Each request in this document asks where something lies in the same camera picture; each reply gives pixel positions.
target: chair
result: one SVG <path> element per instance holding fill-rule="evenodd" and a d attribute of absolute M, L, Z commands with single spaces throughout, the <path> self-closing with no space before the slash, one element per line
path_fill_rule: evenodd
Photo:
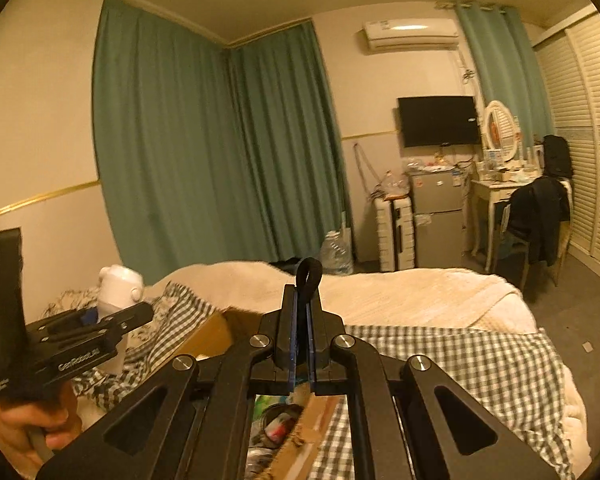
<path fill-rule="evenodd" d="M 569 180 L 563 178 L 560 180 L 560 183 L 567 190 L 567 197 L 569 200 L 569 208 L 570 212 L 573 211 L 573 192 L 571 190 L 571 183 Z M 498 229 L 498 240 L 496 242 L 495 254 L 498 254 L 498 247 L 500 246 L 500 242 L 502 241 L 505 233 L 509 232 L 513 235 L 517 240 L 522 241 L 525 246 L 525 264 L 522 269 L 522 278 L 520 279 L 520 286 L 518 287 L 520 291 L 525 290 L 526 277 L 529 272 L 529 235 L 530 232 L 523 228 L 522 226 L 511 225 L 509 223 L 509 219 L 511 216 L 511 202 L 507 202 L 504 210 L 502 211 L 502 220 L 500 221 L 500 227 Z M 554 285 L 558 286 L 558 279 L 560 277 L 560 271 L 562 270 L 562 264 L 564 263 L 564 259 L 567 255 L 567 250 L 569 248 L 569 241 L 571 239 L 571 218 L 568 221 L 560 222 L 560 235 L 558 242 L 558 259 L 551 266 L 547 267 L 549 275 L 552 277 L 554 281 Z"/>
<path fill-rule="evenodd" d="M 520 286 L 518 287 L 520 291 L 525 290 L 526 276 L 529 272 L 529 232 L 525 232 L 523 230 L 516 230 L 511 228 L 509 225 L 509 218 L 511 216 L 511 203 L 508 202 L 502 211 L 502 220 L 500 221 L 500 229 L 498 230 L 498 241 L 495 247 L 495 254 L 498 254 L 498 248 L 500 247 L 500 242 L 504 237 L 505 233 L 509 232 L 513 236 L 515 236 L 518 240 L 522 241 L 525 245 L 525 265 L 522 268 L 522 278 L 520 279 Z"/>

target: white fluffy blanket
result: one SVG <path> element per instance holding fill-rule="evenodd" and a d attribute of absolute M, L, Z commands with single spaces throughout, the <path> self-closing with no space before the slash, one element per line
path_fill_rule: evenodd
<path fill-rule="evenodd" d="M 283 287 L 293 283 L 294 277 L 261 262 L 192 265 L 172 272 L 148 287 L 145 294 L 158 296 L 170 281 L 187 285 L 218 308 L 237 306 L 270 312 L 280 308 Z M 413 269 L 324 276 L 319 290 L 322 308 L 338 314 L 346 324 L 536 332 L 536 322 L 519 290 L 493 274 Z"/>

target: black jacket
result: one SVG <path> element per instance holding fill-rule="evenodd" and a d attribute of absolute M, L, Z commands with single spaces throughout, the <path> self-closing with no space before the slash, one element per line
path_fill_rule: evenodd
<path fill-rule="evenodd" d="M 529 242 L 529 263 L 546 261 L 553 265 L 558 256 L 560 222 L 570 219 L 565 187 L 555 177 L 541 176 L 515 190 L 510 204 L 507 229 Z"/>

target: cable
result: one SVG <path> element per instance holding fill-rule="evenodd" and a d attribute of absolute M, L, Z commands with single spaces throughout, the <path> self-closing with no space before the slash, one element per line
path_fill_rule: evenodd
<path fill-rule="evenodd" d="M 440 146 L 440 153 L 441 153 L 441 155 L 443 155 L 442 149 L 443 149 L 443 146 L 441 145 Z M 454 145 L 451 145 L 451 155 L 453 155 L 453 158 L 454 158 L 453 165 L 457 166 L 458 168 L 461 168 L 460 164 L 466 164 L 468 162 L 473 162 L 474 161 L 473 156 L 471 158 L 468 158 L 467 160 L 458 160 L 458 156 L 456 155 L 456 147 Z"/>
<path fill-rule="evenodd" d="M 353 155 L 354 155 L 354 158 L 356 159 L 356 166 L 358 167 L 358 173 L 360 174 L 360 179 L 362 180 L 362 187 L 365 189 L 366 196 L 367 196 L 367 198 L 373 197 L 376 194 L 378 186 L 380 185 L 380 177 L 378 176 L 378 174 L 374 170 L 373 166 L 369 162 L 369 159 L 366 158 L 365 152 L 362 149 L 362 146 L 360 146 L 360 144 L 358 142 L 356 142 L 353 145 Z M 364 158 L 364 161 L 365 161 L 365 164 L 366 164 L 368 170 L 371 172 L 371 174 L 373 175 L 373 177 L 376 180 L 376 186 L 374 187 L 374 190 L 372 192 L 369 191 L 369 188 L 366 184 L 365 173 L 364 173 L 364 171 L 362 171 L 362 163 L 360 162 L 360 155 L 362 155 L 362 157 Z"/>
<path fill-rule="evenodd" d="M 455 163 L 455 166 L 457 166 L 458 168 L 462 168 L 462 166 L 460 166 L 460 164 L 469 164 L 469 166 L 471 165 L 471 163 L 474 161 L 474 156 L 475 156 L 475 146 L 473 144 L 471 144 L 471 152 L 472 152 L 472 156 L 471 158 L 468 158 L 467 160 L 458 160 Z"/>
<path fill-rule="evenodd" d="M 458 57 L 460 60 L 459 63 L 459 67 L 462 71 L 462 84 L 463 85 L 467 85 L 469 83 L 469 81 L 471 83 L 473 83 L 474 85 L 474 101 L 476 101 L 478 99 L 478 97 L 481 95 L 480 93 L 480 87 L 478 86 L 478 81 L 477 81 L 477 73 L 474 70 L 471 70 L 470 68 L 467 67 L 466 65 L 466 60 L 464 59 L 464 54 L 462 53 L 462 49 L 460 48 L 460 46 L 458 46 L 458 48 L 456 49 L 458 51 Z M 482 124 L 482 117 L 480 116 L 480 112 L 478 111 L 478 107 L 475 107 L 477 113 L 478 113 L 478 126 L 480 126 Z"/>

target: oval mirror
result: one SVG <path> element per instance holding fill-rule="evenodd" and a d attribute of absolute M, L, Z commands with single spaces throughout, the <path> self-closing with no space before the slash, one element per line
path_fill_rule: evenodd
<path fill-rule="evenodd" d="M 500 101 L 491 101 L 484 109 L 482 138 L 490 150 L 501 150 L 504 162 L 510 162 L 518 150 L 517 121 Z"/>

